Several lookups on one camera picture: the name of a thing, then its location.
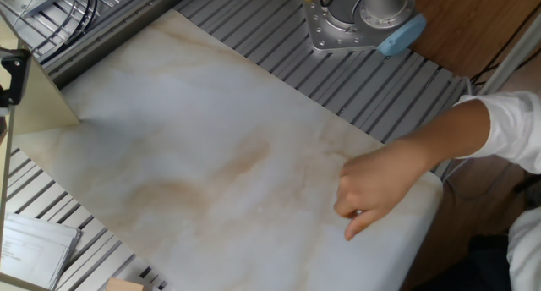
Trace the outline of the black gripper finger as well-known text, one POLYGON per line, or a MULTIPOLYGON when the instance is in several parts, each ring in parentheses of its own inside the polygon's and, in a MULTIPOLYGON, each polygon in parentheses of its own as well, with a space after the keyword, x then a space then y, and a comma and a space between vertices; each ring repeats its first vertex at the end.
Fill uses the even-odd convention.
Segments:
POLYGON ((1 115, 21 103, 30 74, 32 54, 26 49, 1 49, 1 65, 11 75, 9 88, 1 89, 1 115))

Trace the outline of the person's bare hand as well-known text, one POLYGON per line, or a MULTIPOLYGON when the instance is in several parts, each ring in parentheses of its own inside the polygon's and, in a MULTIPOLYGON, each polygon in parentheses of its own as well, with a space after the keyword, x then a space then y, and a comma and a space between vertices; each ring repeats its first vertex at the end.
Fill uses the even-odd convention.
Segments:
POLYGON ((344 163, 334 210, 350 220, 345 240, 390 213, 432 164, 427 150, 411 140, 398 140, 344 163))

